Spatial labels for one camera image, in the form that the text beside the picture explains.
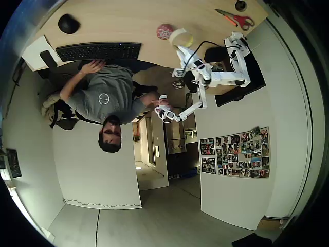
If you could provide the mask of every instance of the man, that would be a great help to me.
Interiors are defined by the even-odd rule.
[[[93,60],[83,65],[60,92],[61,99],[84,118],[103,124],[98,144],[108,153],[121,148],[121,124],[130,123],[150,104],[169,105],[166,99],[159,100],[157,92],[149,92],[134,100],[132,75],[127,67]],[[73,93],[85,76],[88,88]]]

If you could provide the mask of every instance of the gray t-shirt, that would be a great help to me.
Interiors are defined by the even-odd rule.
[[[139,99],[132,100],[132,75],[128,68],[105,66],[88,75],[88,89],[78,90],[66,103],[88,120],[102,124],[109,115],[116,115],[128,124],[145,108]]]

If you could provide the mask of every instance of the red ball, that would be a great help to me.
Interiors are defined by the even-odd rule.
[[[170,24],[162,24],[156,29],[156,34],[159,39],[167,40],[174,31]]]

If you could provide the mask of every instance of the computer mouse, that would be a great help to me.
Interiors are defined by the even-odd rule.
[[[73,34],[78,31],[80,23],[72,15],[65,14],[58,20],[58,27],[64,33]]]

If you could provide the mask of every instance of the scissors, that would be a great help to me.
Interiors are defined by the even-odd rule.
[[[220,10],[220,9],[215,9],[215,10],[218,13],[222,14],[223,16],[225,16],[225,17],[231,17],[234,20],[236,20],[239,23],[241,29],[244,30],[244,31],[248,31],[250,27],[253,27],[255,25],[255,22],[250,17],[247,17],[247,16],[238,16],[238,15],[231,14],[229,12],[226,12],[226,11],[223,11],[223,10]]]

